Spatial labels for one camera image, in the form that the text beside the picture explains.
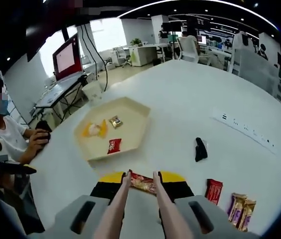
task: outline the red snack package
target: red snack package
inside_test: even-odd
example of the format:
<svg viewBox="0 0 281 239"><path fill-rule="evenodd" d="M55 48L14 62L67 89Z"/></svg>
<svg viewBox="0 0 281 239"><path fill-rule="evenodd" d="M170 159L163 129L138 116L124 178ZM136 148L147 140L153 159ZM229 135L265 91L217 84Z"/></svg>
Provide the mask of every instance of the red snack package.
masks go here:
<svg viewBox="0 0 281 239"><path fill-rule="evenodd" d="M131 187L140 189L142 191L156 194L156 188L154 186L154 180L145 176L131 172Z"/></svg>
<svg viewBox="0 0 281 239"><path fill-rule="evenodd" d="M214 204L218 204L220 193L222 189L222 182L213 179L207 179L207 191L205 198Z"/></svg>
<svg viewBox="0 0 281 239"><path fill-rule="evenodd" d="M121 141L122 141L121 138L111 139L109 151L107 152L107 154L119 152Z"/></svg>

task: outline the computer monitor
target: computer monitor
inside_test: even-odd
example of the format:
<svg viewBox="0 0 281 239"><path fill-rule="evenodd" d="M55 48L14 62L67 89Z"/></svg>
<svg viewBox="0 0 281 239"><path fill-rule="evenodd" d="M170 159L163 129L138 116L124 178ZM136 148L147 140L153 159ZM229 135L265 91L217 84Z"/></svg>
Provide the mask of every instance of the computer monitor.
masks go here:
<svg viewBox="0 0 281 239"><path fill-rule="evenodd" d="M207 45L206 36L198 36L198 43Z"/></svg>
<svg viewBox="0 0 281 239"><path fill-rule="evenodd" d="M68 39L53 53L53 64L57 81L82 71L77 34Z"/></svg>

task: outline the power strip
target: power strip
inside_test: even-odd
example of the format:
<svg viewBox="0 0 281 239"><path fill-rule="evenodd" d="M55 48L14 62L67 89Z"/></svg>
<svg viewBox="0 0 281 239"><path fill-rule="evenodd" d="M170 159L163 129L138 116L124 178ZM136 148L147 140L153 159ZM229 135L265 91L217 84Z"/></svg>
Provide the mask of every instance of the power strip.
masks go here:
<svg viewBox="0 0 281 239"><path fill-rule="evenodd" d="M261 144L263 147L267 148L271 153L276 154L276 145L266 138L263 134L256 132L254 129L249 127L245 123L241 123L234 117L227 115L219 110L214 110L212 113L212 118L215 120L228 125L229 127L243 133L244 135L252 138L254 141Z"/></svg>

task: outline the hexagonal tray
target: hexagonal tray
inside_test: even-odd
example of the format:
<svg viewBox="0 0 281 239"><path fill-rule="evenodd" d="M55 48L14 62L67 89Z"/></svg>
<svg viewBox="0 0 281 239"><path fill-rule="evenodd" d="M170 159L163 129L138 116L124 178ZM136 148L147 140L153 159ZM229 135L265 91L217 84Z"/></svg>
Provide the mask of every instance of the hexagonal tray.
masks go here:
<svg viewBox="0 0 281 239"><path fill-rule="evenodd" d="M87 161L96 160L138 148L144 135L149 112L149 107L127 97L92 108L74 130L74 136L83 152L84 158ZM123 122L117 128L114 128L109 122L109 119L114 116L118 116ZM101 124L103 120L106 120L108 128L105 138L82 135L89 122ZM109 140L115 138L122 139L121 151L107 154Z"/></svg>

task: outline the potted plant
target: potted plant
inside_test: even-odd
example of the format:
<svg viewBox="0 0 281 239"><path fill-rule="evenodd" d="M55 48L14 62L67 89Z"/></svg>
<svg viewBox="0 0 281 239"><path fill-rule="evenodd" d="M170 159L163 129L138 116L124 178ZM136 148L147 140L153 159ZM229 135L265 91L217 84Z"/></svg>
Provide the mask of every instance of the potted plant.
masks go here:
<svg viewBox="0 0 281 239"><path fill-rule="evenodd" d="M131 45L134 46L142 46L141 40L138 38L135 38L134 40L131 41Z"/></svg>

